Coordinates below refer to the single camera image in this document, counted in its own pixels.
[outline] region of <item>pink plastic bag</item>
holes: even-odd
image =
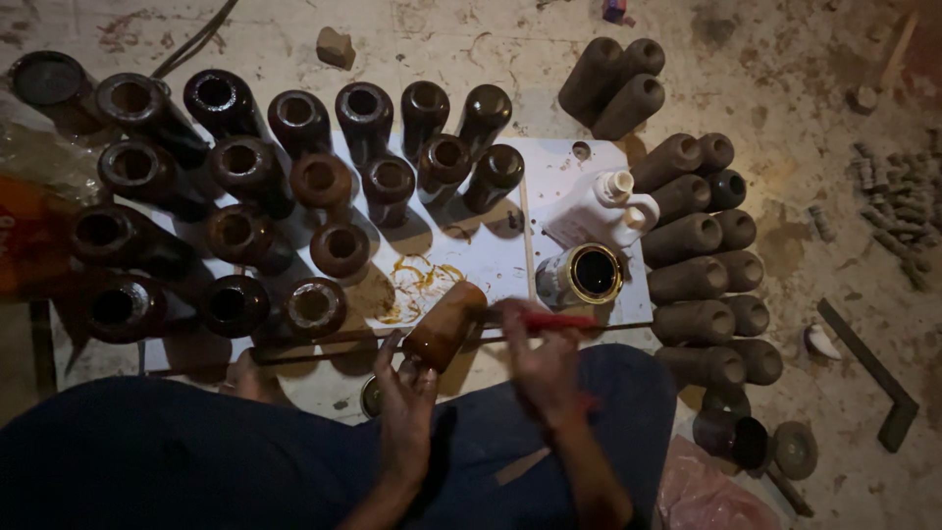
[[[692,441],[675,436],[658,493],[658,512],[671,530],[779,530],[778,516],[710,464]]]

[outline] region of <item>bare foot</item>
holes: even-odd
[[[266,377],[252,360],[252,348],[242,352],[238,360],[229,365],[226,380],[219,387],[219,393],[242,399],[251,399],[269,405],[294,406],[284,395],[278,378]]]

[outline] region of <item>black cable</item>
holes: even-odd
[[[238,0],[226,0],[226,3],[224,6],[222,6],[222,9],[220,9],[219,12],[216,13],[216,15],[213,16],[213,18],[210,19],[205,26],[203,26],[203,29],[198,31],[197,34],[194,35],[189,41],[184,42],[182,46],[177,48],[175,52],[173,52],[168,58],[160,63],[160,66],[154,70],[154,73],[151,74],[151,77],[160,79],[170,72],[173,72],[176,67],[187,62],[191,57],[199,53],[199,51],[202,50],[204,46],[206,46],[209,40],[212,39],[214,35],[216,35],[216,32],[219,31],[220,27],[222,27],[222,23],[226,21],[226,18],[229,17],[229,13],[233,10],[237,3]]]

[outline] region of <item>blue pants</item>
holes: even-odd
[[[580,352],[596,438],[644,527],[674,420],[674,380],[619,344]],[[546,446],[503,383],[438,405],[430,472],[405,528],[568,528],[559,460],[504,486],[495,473]],[[332,528],[379,468],[378,421],[348,426],[146,377],[81,385],[0,430],[5,528]]]

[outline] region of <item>hand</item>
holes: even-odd
[[[533,302],[505,300],[504,338],[511,353],[511,368],[517,387],[536,408],[546,426],[555,431],[571,421],[584,419],[577,386],[578,347],[582,336],[572,328],[541,333],[543,344],[529,348],[521,311],[546,309]]]
[[[373,364],[382,392],[380,482],[417,493],[429,471],[431,410],[438,393],[438,373],[412,359],[393,371],[393,350],[402,332],[383,341]]]

